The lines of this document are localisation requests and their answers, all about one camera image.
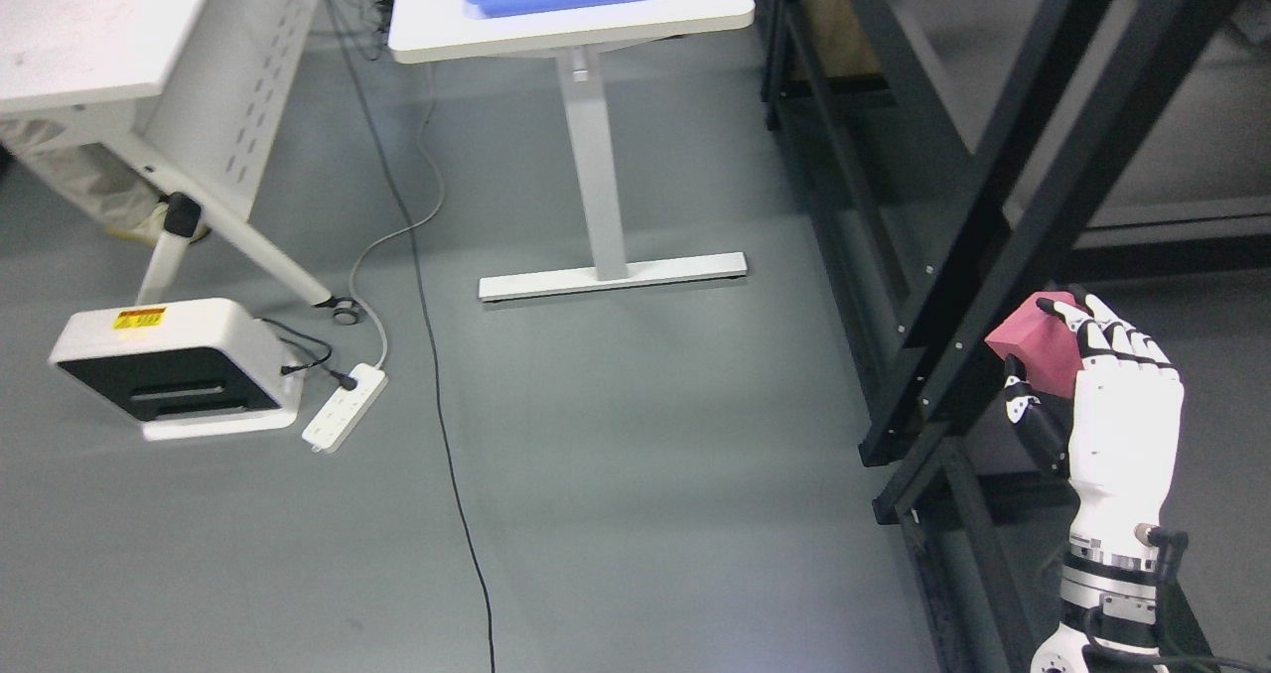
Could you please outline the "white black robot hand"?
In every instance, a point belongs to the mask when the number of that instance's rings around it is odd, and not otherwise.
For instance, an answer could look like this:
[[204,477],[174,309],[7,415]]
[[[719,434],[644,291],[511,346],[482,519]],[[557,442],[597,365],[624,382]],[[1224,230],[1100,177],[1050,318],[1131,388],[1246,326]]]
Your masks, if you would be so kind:
[[1071,423],[1035,389],[1036,359],[1005,357],[1004,411],[1043,472],[1065,475],[1079,505],[1068,528],[1077,555],[1107,566],[1159,568],[1160,509],[1179,451],[1185,383],[1157,340],[1089,290],[1040,293],[1032,306],[1077,345]]

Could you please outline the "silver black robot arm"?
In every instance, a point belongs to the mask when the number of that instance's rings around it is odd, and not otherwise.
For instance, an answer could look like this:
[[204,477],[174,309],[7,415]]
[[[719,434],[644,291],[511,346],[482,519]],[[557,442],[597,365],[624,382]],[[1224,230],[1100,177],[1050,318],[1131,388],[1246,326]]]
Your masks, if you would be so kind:
[[1157,564],[1070,546],[1060,573],[1060,623],[1031,672],[1167,672]]

